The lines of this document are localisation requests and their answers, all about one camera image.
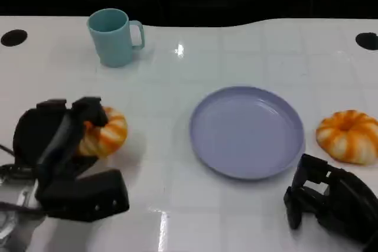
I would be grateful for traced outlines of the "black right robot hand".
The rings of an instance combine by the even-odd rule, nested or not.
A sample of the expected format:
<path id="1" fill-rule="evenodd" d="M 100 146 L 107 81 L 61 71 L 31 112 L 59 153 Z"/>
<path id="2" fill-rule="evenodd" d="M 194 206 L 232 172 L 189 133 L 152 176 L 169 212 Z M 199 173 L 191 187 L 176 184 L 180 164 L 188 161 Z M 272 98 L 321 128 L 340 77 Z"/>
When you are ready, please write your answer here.
<path id="1" fill-rule="evenodd" d="M 291 229 L 314 214 L 324 228 L 377 251 L 377 196 L 355 174 L 303 154 L 283 201 Z"/>

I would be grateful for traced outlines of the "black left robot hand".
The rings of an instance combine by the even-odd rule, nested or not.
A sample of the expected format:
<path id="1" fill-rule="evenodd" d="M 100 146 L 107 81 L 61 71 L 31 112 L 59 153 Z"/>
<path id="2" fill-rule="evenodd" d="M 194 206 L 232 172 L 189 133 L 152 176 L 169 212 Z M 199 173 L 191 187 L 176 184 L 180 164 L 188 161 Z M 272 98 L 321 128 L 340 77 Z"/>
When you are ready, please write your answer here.
<path id="1" fill-rule="evenodd" d="M 66 99 L 37 103 L 19 119 L 13 137 L 15 163 L 29 168 L 40 182 L 74 179 L 98 159 L 79 153 L 86 123 L 104 127 L 109 119 L 100 97 L 82 97 L 66 106 Z"/>

